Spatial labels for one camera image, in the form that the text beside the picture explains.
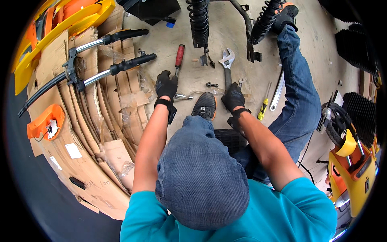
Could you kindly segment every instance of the teal t-shirt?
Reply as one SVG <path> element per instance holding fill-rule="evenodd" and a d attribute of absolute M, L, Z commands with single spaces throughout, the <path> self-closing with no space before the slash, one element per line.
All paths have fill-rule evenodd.
<path fill-rule="evenodd" d="M 120 241 L 324 241 L 336 232 L 337 213 L 331 200 L 307 178 L 298 178 L 281 192 L 248 180 L 250 202 L 232 224 L 209 231 L 181 225 L 154 192 L 134 193 L 122 222 Z"/>

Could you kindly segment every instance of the bolt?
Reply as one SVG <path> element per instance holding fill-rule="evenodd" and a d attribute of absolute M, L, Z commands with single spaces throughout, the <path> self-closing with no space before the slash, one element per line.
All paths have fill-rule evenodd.
<path fill-rule="evenodd" d="M 217 88 L 217 87 L 219 86 L 219 84 L 212 84 L 211 82 L 207 82 L 205 85 L 206 85 L 208 88 L 209 88 L 209 87 Z"/>

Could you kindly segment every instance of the hand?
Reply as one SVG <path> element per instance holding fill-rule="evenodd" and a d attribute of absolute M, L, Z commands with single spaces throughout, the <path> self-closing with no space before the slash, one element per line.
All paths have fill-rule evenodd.
<path fill-rule="evenodd" d="M 162 96 L 168 96 L 173 102 L 173 98 L 177 92 L 177 76 L 173 76 L 170 80 L 170 74 L 170 71 L 164 70 L 157 76 L 156 93 L 159 98 Z"/>
<path fill-rule="evenodd" d="M 245 107 L 245 97 L 243 96 L 238 83 L 234 82 L 231 84 L 228 92 L 222 97 L 222 102 L 230 112 L 233 112 L 238 106 L 241 108 Z"/>

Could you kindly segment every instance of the concrete floor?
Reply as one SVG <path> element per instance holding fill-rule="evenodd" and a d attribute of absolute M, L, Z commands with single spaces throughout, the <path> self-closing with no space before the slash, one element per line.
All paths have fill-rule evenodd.
<path fill-rule="evenodd" d="M 242 16 L 229 2 L 211 2 L 209 5 L 209 53 L 216 68 L 210 66 L 200 66 L 192 59 L 199 58 L 203 54 L 203 49 L 194 49 L 192 44 L 190 18 L 188 17 L 188 4 L 183 0 L 178 0 L 181 10 L 171 17 L 177 19 L 174 28 L 169 29 L 165 22 L 159 22 L 155 26 L 150 26 L 140 21 L 134 16 L 127 16 L 124 19 L 123 27 L 131 29 L 147 28 L 149 35 L 134 38 L 135 48 L 141 48 L 146 53 L 156 53 L 157 59 L 153 62 L 143 64 L 144 69 L 156 80 L 157 75 L 163 70 L 175 71 L 175 58 L 179 44 L 185 45 L 185 53 L 182 68 L 179 74 L 178 92 L 188 94 L 192 91 L 208 91 L 205 83 L 219 84 L 219 88 L 224 89 L 224 70 L 218 61 L 222 58 L 222 50 L 230 48 L 235 52 L 236 58 L 231 67 L 233 81 L 245 78 L 242 92 L 251 94 L 251 102 L 246 103 L 246 108 L 257 115 L 265 93 L 270 82 L 272 87 L 269 93 L 269 103 L 274 95 L 275 86 L 281 71 L 279 66 L 280 58 L 277 47 L 276 36 L 269 33 L 266 38 L 255 46 L 255 51 L 263 54 L 263 62 L 251 63 L 246 58 L 246 35 L 245 24 Z M 250 6 L 250 16 L 259 16 L 264 0 L 239 0 L 240 4 Z M 358 91 L 359 70 L 336 52 L 336 42 L 334 34 L 347 25 L 337 19 L 333 19 L 320 6 L 317 0 L 294 0 L 294 4 L 299 8 L 296 17 L 298 35 L 301 39 L 300 50 L 308 61 L 313 82 L 320 95 L 321 103 L 329 100 L 336 89 L 340 93 Z M 275 111 L 266 111 L 262 123 L 269 126 L 281 113 L 285 105 L 285 88 L 282 97 Z M 176 102 L 178 110 L 173 123 L 168 127 L 168 139 L 178 130 L 184 118 L 191 114 L 192 108 L 200 95 L 196 94 L 192 101 L 184 100 Z M 213 121 L 215 129 L 229 129 L 227 119 L 231 115 L 226 112 L 220 98 L 216 96 L 218 108 L 216 118 Z M 152 112 L 153 104 L 148 105 L 148 110 Z M 316 186 L 326 192 L 325 178 L 326 165 L 315 162 L 328 159 L 328 151 L 334 147 L 326 134 L 317 132 L 312 136 L 308 152 L 306 153 L 303 165 L 310 170 L 315 180 Z"/>

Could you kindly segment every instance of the yellow screwdriver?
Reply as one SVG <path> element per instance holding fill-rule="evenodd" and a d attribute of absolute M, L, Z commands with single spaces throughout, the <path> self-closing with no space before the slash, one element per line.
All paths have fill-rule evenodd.
<path fill-rule="evenodd" d="M 259 120 L 262 120 L 262 119 L 264 118 L 264 116 L 265 116 L 266 107 L 267 107 L 267 104 L 269 103 L 269 100 L 268 100 L 267 98 L 269 97 L 269 91 L 270 91 L 270 88 L 271 88 L 271 83 L 269 84 L 269 88 L 267 89 L 266 98 L 265 98 L 265 100 L 263 101 L 261 110 L 260 110 L 259 113 L 258 113 L 258 119 L 259 119 Z"/>

